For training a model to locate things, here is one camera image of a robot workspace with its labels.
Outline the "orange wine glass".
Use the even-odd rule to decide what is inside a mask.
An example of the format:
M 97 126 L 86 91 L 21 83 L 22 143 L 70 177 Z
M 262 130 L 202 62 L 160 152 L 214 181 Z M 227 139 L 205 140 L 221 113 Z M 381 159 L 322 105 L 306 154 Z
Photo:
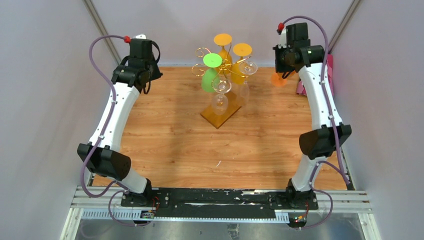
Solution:
M 271 75 L 271 83 L 275 87 L 284 87 L 288 83 L 287 78 L 283 78 L 283 73 L 274 72 Z

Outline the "green wine glass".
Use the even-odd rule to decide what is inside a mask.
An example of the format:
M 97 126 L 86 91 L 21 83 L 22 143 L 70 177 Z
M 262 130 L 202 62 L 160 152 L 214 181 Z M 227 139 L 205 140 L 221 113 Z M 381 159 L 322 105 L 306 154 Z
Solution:
M 201 87 L 207 93 L 213 93 L 215 90 L 212 87 L 212 82 L 219 78 L 216 71 L 222 64 L 222 57 L 217 53 L 208 53 L 203 57 L 203 64 L 208 67 L 201 77 Z

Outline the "gold wire glass rack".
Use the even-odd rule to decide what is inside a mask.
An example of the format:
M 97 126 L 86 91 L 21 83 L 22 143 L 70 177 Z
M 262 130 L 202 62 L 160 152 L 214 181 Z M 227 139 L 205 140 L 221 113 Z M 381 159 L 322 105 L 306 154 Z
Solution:
M 195 64 L 191 72 L 201 78 L 201 88 L 207 93 L 215 93 L 208 107 L 200 115 L 214 128 L 222 127 L 241 108 L 237 94 L 233 92 L 232 76 L 246 79 L 247 76 L 233 71 L 233 66 L 245 63 L 252 56 L 253 49 L 247 43 L 238 43 L 233 51 L 240 59 L 233 62 L 224 46 L 218 53 L 206 47 L 196 50 L 202 63 Z

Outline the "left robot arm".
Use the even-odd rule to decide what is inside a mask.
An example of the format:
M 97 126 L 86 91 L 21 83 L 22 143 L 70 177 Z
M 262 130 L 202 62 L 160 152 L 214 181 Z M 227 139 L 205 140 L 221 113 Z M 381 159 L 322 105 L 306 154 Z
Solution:
M 123 196 L 128 201 L 142 207 L 157 204 L 159 200 L 153 195 L 151 181 L 134 170 L 131 158 L 122 154 L 120 148 L 124 128 L 136 100 L 140 94 L 147 95 L 152 81 L 163 76 L 158 66 L 161 56 L 153 52 L 153 49 L 159 49 L 159 45 L 144 34 L 133 38 L 120 36 L 119 39 L 129 45 L 129 54 L 115 68 L 112 77 L 108 78 L 93 59 L 95 44 L 105 38 L 97 38 L 89 47 L 90 62 L 109 85 L 110 93 L 95 132 L 88 143 L 81 143 L 77 148 L 77 154 L 83 161 L 80 184 L 91 198 L 99 198 L 108 191 L 109 185 L 98 194 L 88 191 L 85 172 L 89 171 L 112 179 L 112 185 L 117 184 L 124 189 Z

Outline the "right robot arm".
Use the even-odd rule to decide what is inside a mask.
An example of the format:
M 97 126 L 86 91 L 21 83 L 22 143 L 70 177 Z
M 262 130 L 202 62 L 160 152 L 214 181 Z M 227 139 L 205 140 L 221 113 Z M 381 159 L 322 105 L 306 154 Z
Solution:
M 292 72 L 298 73 L 311 111 L 311 131 L 299 137 L 302 157 L 297 171 L 289 180 L 285 195 L 275 200 L 298 209 L 313 200 L 313 186 L 321 166 L 333 152 L 340 151 L 352 128 L 343 123 L 336 109 L 328 76 L 328 54 L 323 46 L 311 45 L 307 23 L 280 23 L 277 33 L 280 42 L 273 47 L 275 71 L 283 79 Z

